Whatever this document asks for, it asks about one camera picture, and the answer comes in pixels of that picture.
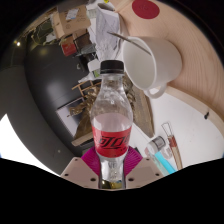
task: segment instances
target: plastic bottle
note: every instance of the plastic bottle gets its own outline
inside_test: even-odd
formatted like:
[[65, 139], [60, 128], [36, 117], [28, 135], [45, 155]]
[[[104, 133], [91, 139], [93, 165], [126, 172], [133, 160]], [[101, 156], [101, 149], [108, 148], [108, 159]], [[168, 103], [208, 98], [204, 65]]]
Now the plastic bottle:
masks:
[[102, 180], [123, 183], [123, 161], [128, 151], [133, 113], [124, 92], [121, 61], [101, 62], [100, 93], [91, 110], [95, 149], [101, 161]]

